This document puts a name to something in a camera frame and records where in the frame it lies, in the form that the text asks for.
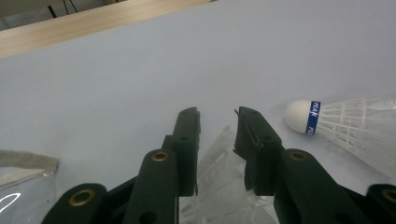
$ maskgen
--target wooden surface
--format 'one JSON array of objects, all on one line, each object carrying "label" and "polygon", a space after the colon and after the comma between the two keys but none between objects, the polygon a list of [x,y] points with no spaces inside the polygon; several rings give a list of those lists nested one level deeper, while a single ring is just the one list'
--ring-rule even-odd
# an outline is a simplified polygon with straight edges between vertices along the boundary
[{"label": "wooden surface", "polygon": [[209,0],[134,0],[0,32],[0,58],[39,49],[188,7]]}]

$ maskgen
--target transparent plastic object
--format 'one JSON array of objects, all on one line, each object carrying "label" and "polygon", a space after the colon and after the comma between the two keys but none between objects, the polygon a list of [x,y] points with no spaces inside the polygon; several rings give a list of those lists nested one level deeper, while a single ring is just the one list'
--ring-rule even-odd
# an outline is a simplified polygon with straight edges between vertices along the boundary
[{"label": "transparent plastic object", "polygon": [[317,133],[396,184],[396,93],[323,105]]},{"label": "transparent plastic object", "polygon": [[273,197],[245,190],[246,162],[233,152],[235,136],[225,128],[199,161],[198,195],[180,199],[180,223],[278,223]]},{"label": "transparent plastic object", "polygon": [[0,223],[38,224],[56,202],[55,158],[0,150]]}]

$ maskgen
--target screw hole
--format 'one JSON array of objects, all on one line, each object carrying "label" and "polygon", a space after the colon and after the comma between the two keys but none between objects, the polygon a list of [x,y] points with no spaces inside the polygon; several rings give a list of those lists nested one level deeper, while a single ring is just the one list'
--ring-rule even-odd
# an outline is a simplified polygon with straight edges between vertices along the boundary
[{"label": "screw hole", "polygon": [[289,156],[295,161],[305,161],[306,155],[303,152],[291,152]]},{"label": "screw hole", "polygon": [[166,161],[168,159],[168,154],[165,152],[157,152],[151,157],[154,161]]},{"label": "screw hole", "polygon": [[69,204],[75,207],[82,206],[90,202],[95,197],[93,189],[82,189],[73,194],[69,199]]},{"label": "screw hole", "polygon": [[383,189],[382,195],[388,201],[396,203],[396,189]]},{"label": "screw hole", "polygon": [[353,224],[353,219],[349,215],[345,213],[336,213],[335,214],[335,219],[342,224]]},{"label": "screw hole", "polygon": [[154,212],[145,212],[139,218],[139,222],[141,224],[153,224],[156,221],[157,221],[157,214]]}]

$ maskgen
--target badminton shuttlecock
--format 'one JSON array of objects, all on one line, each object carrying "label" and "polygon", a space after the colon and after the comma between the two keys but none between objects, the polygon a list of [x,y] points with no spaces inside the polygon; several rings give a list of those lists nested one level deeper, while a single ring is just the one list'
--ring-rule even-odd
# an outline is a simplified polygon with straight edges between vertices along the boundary
[{"label": "badminton shuttlecock", "polygon": [[296,101],[285,120],[294,131],[323,135],[396,180],[396,93],[332,105]]},{"label": "badminton shuttlecock", "polygon": [[179,221],[185,224],[276,223],[273,197],[246,191],[246,161],[233,152],[235,132],[224,129],[198,164],[195,197],[181,198]]}]

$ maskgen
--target white table surface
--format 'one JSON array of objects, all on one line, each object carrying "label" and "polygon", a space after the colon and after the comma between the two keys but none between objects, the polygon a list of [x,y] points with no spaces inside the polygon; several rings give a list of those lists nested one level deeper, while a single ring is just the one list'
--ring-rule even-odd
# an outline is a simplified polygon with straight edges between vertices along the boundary
[{"label": "white table surface", "polygon": [[320,137],[290,130],[288,104],[395,91],[396,2],[220,0],[0,60],[0,148],[60,158],[57,194],[137,175],[178,111],[201,112],[200,155],[240,105],[284,147],[312,153],[365,193],[384,177]]}]

